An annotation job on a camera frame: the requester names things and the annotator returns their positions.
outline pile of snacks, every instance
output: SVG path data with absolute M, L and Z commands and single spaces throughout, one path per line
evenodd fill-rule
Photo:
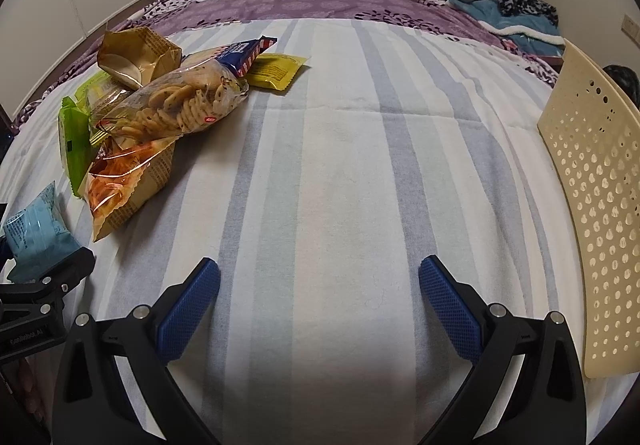
M 148 28 L 107 32 L 101 72 L 63 99 L 60 151 L 72 190 L 105 237 L 167 182 L 178 138 L 224 118 L 249 85 L 284 90 L 306 59 L 262 54 L 276 38 L 238 42 L 186 57 Z M 252 64 L 255 61 L 255 72 Z

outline light blue snack package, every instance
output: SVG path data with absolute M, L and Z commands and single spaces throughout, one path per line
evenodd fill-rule
M 56 182 L 52 182 L 26 209 L 4 223 L 4 235 L 15 258 L 9 281 L 37 281 L 80 248 L 60 216 L 55 196 Z

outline yellow snack package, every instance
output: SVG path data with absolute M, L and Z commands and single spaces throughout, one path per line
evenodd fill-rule
M 284 53 L 262 53 L 256 57 L 246 80 L 250 86 L 284 91 L 307 60 Z

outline wall outlet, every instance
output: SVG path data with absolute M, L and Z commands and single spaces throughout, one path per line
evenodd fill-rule
M 640 26 L 629 16 L 622 20 L 622 31 L 640 46 Z

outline snack package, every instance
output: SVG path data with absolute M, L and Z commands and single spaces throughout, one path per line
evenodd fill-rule
M 204 130 L 228 115 L 248 91 L 214 58 L 179 68 L 136 91 L 102 119 L 99 129 L 138 143 Z
M 82 196 L 81 184 L 93 161 L 96 149 L 89 141 L 89 115 L 81 111 L 71 97 L 62 99 L 58 113 L 60 160 L 76 197 Z
M 15 259 L 9 281 L 37 281 L 80 248 L 62 220 L 55 194 L 56 183 L 52 182 L 26 209 L 4 223 L 4 235 Z
M 145 27 L 105 32 L 98 66 L 117 82 L 137 90 L 180 66 L 182 49 Z
M 75 97 L 78 107 L 89 114 L 91 126 L 95 126 L 131 93 L 129 88 L 100 70 L 78 88 Z
M 250 86 L 284 91 L 307 60 L 284 53 L 263 53 L 255 59 L 246 81 Z
M 210 50 L 197 51 L 187 56 L 180 67 L 196 66 L 213 57 L 220 64 L 229 68 L 236 77 L 244 77 L 255 58 L 276 44 L 277 41 L 278 39 L 275 37 L 262 36 L 260 39 L 235 42 L 226 46 L 210 48 Z
M 87 175 L 86 200 L 94 218 L 94 241 L 127 221 L 169 180 L 175 140 L 163 138 L 122 149 L 113 138 L 100 148 Z

